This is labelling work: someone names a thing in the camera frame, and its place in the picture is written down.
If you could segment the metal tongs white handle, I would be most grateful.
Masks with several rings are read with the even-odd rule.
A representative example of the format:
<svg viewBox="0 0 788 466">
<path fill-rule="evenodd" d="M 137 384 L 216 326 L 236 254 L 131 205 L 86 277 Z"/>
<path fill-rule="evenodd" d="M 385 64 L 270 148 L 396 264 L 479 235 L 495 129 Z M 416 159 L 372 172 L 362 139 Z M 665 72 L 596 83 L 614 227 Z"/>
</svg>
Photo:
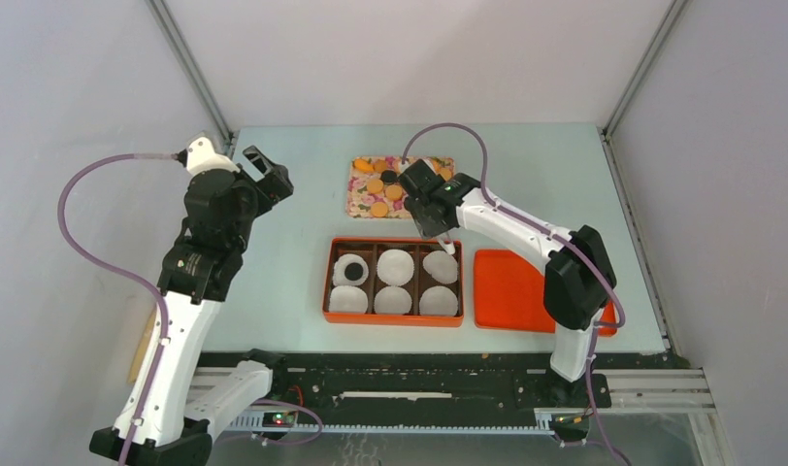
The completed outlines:
<svg viewBox="0 0 788 466">
<path fill-rule="evenodd" d="M 456 253 L 456 247 L 454 241 L 451 239 L 448 233 L 444 233 L 442 235 L 437 236 L 436 241 L 440 245 L 442 250 L 448 255 L 453 256 Z"/>
</svg>

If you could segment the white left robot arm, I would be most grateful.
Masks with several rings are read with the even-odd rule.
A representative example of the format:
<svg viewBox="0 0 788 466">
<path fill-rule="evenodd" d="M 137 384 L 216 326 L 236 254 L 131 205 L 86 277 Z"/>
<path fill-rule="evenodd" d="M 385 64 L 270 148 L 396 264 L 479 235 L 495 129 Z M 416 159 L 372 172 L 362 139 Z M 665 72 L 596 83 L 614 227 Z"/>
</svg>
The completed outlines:
<svg viewBox="0 0 788 466">
<path fill-rule="evenodd" d="M 243 266 L 251 226 L 294 190 L 287 169 L 260 149 L 243 151 L 262 177 L 196 142 L 174 158 L 191 180 L 186 216 L 151 291 L 157 316 L 129 400 L 111 427 L 97 430 L 91 452 L 120 465 L 204 465 L 214 441 L 253 402 L 277 404 L 289 378 L 266 362 L 246 359 L 220 383 L 187 400 L 202 346 Z"/>
</svg>

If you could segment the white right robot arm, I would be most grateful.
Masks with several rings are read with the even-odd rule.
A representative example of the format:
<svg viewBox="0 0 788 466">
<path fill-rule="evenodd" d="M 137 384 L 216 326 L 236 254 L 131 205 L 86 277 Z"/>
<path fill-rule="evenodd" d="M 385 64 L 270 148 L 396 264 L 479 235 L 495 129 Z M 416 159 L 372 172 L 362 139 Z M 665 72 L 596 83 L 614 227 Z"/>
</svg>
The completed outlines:
<svg viewBox="0 0 788 466">
<path fill-rule="evenodd" d="M 424 239 L 453 229 L 487 237 L 523 258 L 542 274 L 542 306 L 554 321 L 554 350 L 546 383 L 550 399 L 571 406 L 586 391 L 582 377 L 602 309 L 613 300 L 615 272 L 600 233 L 584 225 L 569 230 L 504 204 L 473 177 L 445 179 L 433 164 L 417 159 L 400 165 L 404 206 Z"/>
</svg>

